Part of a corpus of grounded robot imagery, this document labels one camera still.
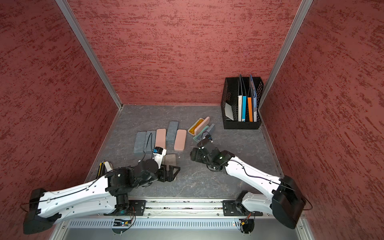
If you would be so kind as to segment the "case with red lining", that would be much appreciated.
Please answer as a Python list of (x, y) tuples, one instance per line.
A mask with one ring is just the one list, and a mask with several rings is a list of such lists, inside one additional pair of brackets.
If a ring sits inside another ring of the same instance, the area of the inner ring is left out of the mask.
[(164, 162), (165, 165), (167, 165), (168, 167), (169, 167), (169, 165), (177, 166), (177, 160), (176, 160), (175, 154), (165, 155), (164, 161), (165, 161)]

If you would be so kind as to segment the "pink case with tortoise sunglasses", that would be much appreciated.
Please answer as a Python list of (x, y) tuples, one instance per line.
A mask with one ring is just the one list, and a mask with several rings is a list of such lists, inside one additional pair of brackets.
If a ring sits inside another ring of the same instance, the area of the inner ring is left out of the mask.
[(155, 147), (160, 147), (160, 148), (166, 149), (166, 135), (167, 135), (166, 129), (157, 129), (156, 130)]

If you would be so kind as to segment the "grey case with black glasses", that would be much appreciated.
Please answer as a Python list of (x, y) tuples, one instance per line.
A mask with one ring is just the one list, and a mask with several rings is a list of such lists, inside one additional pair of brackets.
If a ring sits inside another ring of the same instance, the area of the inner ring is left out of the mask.
[(156, 131), (147, 131), (145, 143), (144, 143), (144, 151), (146, 153), (151, 153), (155, 148), (155, 144), (156, 144)]

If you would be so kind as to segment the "pink case with yellow glasses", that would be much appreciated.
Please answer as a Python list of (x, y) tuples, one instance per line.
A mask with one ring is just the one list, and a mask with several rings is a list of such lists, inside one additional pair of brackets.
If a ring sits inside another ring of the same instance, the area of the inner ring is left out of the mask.
[(199, 118), (188, 130), (187, 132), (193, 136), (197, 136), (202, 130), (209, 124), (211, 118)]

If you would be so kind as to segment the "grey case with purple glasses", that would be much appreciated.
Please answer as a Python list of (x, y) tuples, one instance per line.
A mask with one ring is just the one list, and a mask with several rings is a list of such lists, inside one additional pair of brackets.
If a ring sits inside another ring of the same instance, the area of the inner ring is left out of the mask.
[(215, 124), (205, 126), (199, 134), (197, 134), (195, 137), (193, 137), (193, 140), (196, 143), (198, 143), (202, 139), (204, 139), (205, 137), (212, 138), (211, 136), (212, 136), (213, 132), (215, 131), (215, 127), (216, 127)]

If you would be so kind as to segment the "case with clear yellow glasses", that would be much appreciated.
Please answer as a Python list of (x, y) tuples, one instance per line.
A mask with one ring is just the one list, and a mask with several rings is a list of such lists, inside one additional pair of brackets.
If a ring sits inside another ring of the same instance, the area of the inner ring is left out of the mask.
[(178, 131), (179, 122), (178, 121), (170, 121), (166, 134), (166, 141), (170, 143), (174, 143)]

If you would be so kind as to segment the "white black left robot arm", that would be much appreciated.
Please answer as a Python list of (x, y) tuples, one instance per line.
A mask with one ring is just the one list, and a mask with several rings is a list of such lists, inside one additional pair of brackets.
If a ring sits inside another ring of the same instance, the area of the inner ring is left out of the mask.
[(137, 217), (144, 214), (145, 200), (129, 200), (129, 193), (153, 182), (172, 182), (180, 167), (149, 159), (135, 167), (117, 168), (82, 185), (59, 191), (32, 191), (23, 222), (25, 235), (37, 234), (53, 225), (91, 215)]

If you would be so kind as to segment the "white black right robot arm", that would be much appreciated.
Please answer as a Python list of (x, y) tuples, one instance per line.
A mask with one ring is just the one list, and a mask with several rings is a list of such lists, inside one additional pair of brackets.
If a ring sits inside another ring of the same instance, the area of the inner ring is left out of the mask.
[(228, 151), (220, 151), (209, 139), (203, 139), (190, 153), (191, 160), (207, 166), (212, 172), (221, 172), (237, 178), (254, 189), (257, 194), (243, 191), (235, 201), (241, 215), (252, 212), (271, 214), (282, 225), (295, 229), (308, 203), (299, 186), (289, 176), (283, 178), (267, 174), (242, 161)]

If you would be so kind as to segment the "small white box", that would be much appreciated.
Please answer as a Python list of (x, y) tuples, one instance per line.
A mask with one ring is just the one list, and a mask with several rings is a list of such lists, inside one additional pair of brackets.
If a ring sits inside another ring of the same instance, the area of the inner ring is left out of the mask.
[(113, 166), (109, 162), (104, 162), (104, 166), (105, 166), (106, 172), (110, 172), (113, 170)]

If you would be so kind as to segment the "yellow black utility knife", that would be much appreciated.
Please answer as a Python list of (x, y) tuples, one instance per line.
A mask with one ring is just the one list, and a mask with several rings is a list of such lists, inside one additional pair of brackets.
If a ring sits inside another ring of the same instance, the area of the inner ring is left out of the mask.
[(105, 174), (105, 162), (101, 162), (98, 168), (97, 179)]

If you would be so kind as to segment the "white book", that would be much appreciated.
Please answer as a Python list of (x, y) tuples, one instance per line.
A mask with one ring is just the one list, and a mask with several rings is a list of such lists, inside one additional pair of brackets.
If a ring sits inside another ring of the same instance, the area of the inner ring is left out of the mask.
[(238, 78), (238, 121), (242, 121), (242, 75)]

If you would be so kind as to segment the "black mesh file holder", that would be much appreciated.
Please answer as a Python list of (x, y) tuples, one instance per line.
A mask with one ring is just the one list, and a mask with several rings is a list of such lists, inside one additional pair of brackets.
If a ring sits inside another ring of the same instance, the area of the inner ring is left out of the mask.
[(259, 103), (264, 83), (260, 77), (226, 78), (221, 110), (226, 130), (257, 130), (261, 126)]

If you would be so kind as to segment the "cyan book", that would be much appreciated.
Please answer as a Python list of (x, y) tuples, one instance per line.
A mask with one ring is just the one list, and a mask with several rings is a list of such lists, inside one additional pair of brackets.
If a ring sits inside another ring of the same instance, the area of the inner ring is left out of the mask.
[(242, 122), (246, 121), (246, 105), (247, 105), (247, 94), (244, 79), (241, 80), (242, 84)]

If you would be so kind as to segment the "orange book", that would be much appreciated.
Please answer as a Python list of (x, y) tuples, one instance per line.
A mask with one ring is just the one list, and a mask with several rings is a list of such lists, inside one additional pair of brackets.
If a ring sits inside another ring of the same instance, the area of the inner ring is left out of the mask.
[(249, 122), (254, 121), (253, 117), (253, 104), (252, 104), (252, 93), (251, 88), (249, 87), (248, 93), (247, 93), (247, 101), (248, 101), (248, 113), (249, 113)]

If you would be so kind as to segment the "blue book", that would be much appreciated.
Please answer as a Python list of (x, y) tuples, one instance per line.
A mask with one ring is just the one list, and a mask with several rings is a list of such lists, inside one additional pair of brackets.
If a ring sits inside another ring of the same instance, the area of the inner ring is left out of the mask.
[(250, 75), (250, 92), (251, 92), (251, 101), (252, 101), (252, 116), (253, 116), (253, 122), (257, 121), (257, 92), (256, 92), (256, 87), (255, 83), (253, 80), (252, 75)]

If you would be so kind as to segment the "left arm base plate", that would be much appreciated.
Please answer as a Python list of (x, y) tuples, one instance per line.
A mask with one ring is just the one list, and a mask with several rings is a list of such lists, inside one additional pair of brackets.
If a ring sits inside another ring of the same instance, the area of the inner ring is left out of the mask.
[(117, 198), (115, 210), (105, 216), (143, 216), (147, 201), (126, 200)]

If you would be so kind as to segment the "aluminium front rail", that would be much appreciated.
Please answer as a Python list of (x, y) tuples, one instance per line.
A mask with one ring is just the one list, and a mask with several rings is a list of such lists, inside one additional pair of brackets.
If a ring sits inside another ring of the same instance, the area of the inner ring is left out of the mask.
[(274, 220), (271, 214), (261, 217), (224, 216), (223, 199), (143, 199), (147, 201), (143, 216), (76, 217), (55, 227), (52, 240), (62, 240), (71, 229), (107, 230), (115, 236), (127, 234), (130, 229), (213, 229), (243, 230), (244, 225), (257, 220)]

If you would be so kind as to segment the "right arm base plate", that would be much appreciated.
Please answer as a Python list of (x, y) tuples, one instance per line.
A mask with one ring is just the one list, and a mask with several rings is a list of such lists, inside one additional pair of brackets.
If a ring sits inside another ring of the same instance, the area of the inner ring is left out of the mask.
[(242, 203), (237, 201), (224, 200), (223, 204), (223, 212), (224, 216), (244, 216), (244, 217), (261, 217), (263, 213), (261, 212), (250, 212), (248, 211)]

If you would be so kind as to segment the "aluminium corner post left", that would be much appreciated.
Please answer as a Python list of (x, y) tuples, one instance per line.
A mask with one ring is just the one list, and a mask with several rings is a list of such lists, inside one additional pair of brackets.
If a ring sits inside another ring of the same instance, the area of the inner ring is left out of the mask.
[(122, 103), (120, 97), (118, 96), (115, 88), (113, 87), (109, 77), (107, 76), (107, 73), (102, 67), (101, 62), (99, 61), (96, 53), (91, 47), (91, 44), (87, 40), (87, 37), (82, 30), (79, 22), (77, 21), (68, 1), (65, 0), (56, 0), (57, 5), (59, 6), (61, 12), (63, 13), (65, 19), (69, 23), (72, 31), (74, 32), (75, 36), (77, 37), (78, 41), (80, 42), (81, 46), (83, 47), (85, 53), (87, 54), (89, 60), (91, 61), (93, 67), (95, 68), (96, 72), (98, 73), (99, 77), (101, 78), (103, 84), (105, 85), (107, 91), (109, 92), (110, 96), (114, 100), (115, 104), (117, 105), (118, 109), (121, 110), (124, 106)]

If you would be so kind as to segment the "aluminium corner post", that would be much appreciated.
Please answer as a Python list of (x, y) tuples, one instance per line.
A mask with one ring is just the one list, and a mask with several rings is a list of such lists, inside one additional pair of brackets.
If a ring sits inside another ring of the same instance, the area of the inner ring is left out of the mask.
[(99, 61), (96, 53), (91, 47), (91, 44), (87, 40), (87, 37), (82, 30), (79, 22), (77, 21), (68, 1), (65, 0), (56, 0), (57, 5), (59, 6), (61, 12), (63, 13), (65, 19), (69, 23), (72, 31), (74, 32), (75, 36), (77, 37), (78, 41), (80, 42), (81, 46), (83, 47), (85, 53), (87, 54), (89, 60), (91, 61), (93, 67), (95, 68), (96, 72), (98, 73), (99, 77), (101, 78), (103, 84), (105, 85), (107, 91), (109, 92), (110, 96), (114, 100), (115, 104), (117, 105), (118, 109), (121, 110), (124, 106), (122, 103), (120, 97), (118, 96), (115, 88), (113, 87), (109, 77), (107, 76), (107, 73), (102, 67), (101, 62)]
[(263, 90), (261, 100), (260, 100), (259, 110), (261, 110), (263, 103), (267, 98), (267, 95), (268, 95), (268, 93), (269, 93), (269, 91), (270, 91), (270, 89), (271, 89), (271, 87), (275, 81), (275, 78), (277, 77), (279, 70), (284, 63), (284, 60), (285, 60), (294, 40), (296, 38), (297, 33), (299, 32), (299, 29), (300, 29), (306, 15), (307, 15), (308, 11), (309, 11), (312, 3), (313, 3), (313, 0), (302, 0), (301, 1), (301, 4), (298, 8), (298, 11), (294, 17), (294, 20), (290, 26), (290, 29), (287, 33), (287, 36), (284, 40), (282, 47), (281, 47), (279, 55), (276, 59), (276, 62), (274, 64), (272, 71), (269, 75), (269, 78), (268, 78), (268, 80), (264, 86), (264, 90)]

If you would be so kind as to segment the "aluminium corner post right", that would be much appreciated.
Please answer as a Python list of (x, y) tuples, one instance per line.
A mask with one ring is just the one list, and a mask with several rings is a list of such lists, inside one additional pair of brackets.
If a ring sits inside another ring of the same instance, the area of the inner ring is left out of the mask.
[(298, 11), (294, 17), (294, 20), (290, 26), (290, 29), (287, 33), (287, 36), (284, 40), (282, 47), (281, 47), (279, 55), (276, 59), (276, 62), (274, 64), (272, 71), (269, 75), (269, 78), (268, 78), (268, 80), (264, 86), (264, 90), (263, 90), (261, 100), (260, 100), (259, 110), (261, 110), (263, 103), (267, 98), (267, 95), (268, 95), (268, 93), (269, 93), (269, 91), (270, 91), (270, 89), (271, 89), (271, 87), (275, 81), (275, 78), (277, 77), (279, 70), (284, 63), (284, 60), (285, 60), (294, 40), (296, 38), (297, 33), (299, 32), (299, 29), (300, 29), (306, 15), (307, 15), (308, 11), (309, 11), (312, 3), (313, 3), (313, 0), (302, 0), (301, 1), (301, 4), (298, 8)]

